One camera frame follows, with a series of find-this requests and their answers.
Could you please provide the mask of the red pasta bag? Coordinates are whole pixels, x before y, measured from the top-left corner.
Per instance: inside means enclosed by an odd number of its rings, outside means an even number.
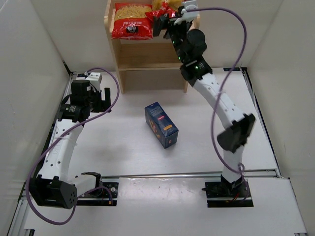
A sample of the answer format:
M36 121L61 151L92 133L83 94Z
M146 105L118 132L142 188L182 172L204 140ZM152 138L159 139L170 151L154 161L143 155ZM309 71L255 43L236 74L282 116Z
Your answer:
M168 14L170 18L176 17L178 8L182 6L182 0L152 0L152 10L146 12L146 17L153 21L154 17Z
M112 39L151 40L152 23L146 13L152 11L150 4L120 2L115 4Z

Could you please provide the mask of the blue pasta box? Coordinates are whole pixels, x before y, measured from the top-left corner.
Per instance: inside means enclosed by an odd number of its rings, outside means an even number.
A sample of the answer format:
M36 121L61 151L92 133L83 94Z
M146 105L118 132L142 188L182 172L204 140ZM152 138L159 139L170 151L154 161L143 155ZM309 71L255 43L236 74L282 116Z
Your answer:
M179 130L162 106L155 102L144 108L145 120L164 148L177 142Z

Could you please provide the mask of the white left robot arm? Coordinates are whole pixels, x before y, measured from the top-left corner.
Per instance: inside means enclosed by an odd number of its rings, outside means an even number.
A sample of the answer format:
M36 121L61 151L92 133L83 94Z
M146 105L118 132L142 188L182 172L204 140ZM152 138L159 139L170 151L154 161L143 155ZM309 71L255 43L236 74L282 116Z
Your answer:
M100 88L101 78L96 74L71 83L57 114L53 140L57 144L47 153L43 166L30 179L29 191L39 206L71 209L77 197L92 190L98 191L101 175L84 172L68 178L70 160L77 139L91 113L103 113L111 106L110 89Z

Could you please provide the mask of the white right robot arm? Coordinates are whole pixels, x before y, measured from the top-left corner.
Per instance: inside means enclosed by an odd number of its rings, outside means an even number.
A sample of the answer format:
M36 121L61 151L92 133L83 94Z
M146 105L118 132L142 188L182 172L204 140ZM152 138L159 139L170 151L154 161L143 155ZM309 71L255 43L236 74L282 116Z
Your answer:
M220 157L224 168L221 184L229 191L236 190L244 182L242 156L247 139L255 123L253 114L245 114L223 92L212 68L203 58L207 49L205 35L199 29L191 29L192 22L171 19L166 15L153 18L153 36L165 30L164 38L170 39L179 61L183 78L198 91L213 108L213 117L218 117L224 130L212 138L214 145L223 150Z

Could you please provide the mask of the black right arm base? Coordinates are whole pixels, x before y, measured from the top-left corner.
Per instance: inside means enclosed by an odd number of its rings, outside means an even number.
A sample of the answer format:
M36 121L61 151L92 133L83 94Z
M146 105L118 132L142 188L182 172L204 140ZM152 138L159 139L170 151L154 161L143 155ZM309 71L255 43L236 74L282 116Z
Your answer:
M229 183L222 175L204 179L207 208L254 207L249 183L243 177Z

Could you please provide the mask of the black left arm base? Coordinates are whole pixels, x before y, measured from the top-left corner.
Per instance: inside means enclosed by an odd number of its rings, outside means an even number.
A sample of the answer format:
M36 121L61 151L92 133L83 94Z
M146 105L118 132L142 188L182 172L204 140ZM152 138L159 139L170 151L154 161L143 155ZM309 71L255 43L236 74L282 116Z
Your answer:
M78 206L115 207L119 180L103 178L96 172L83 172L70 181L77 189Z

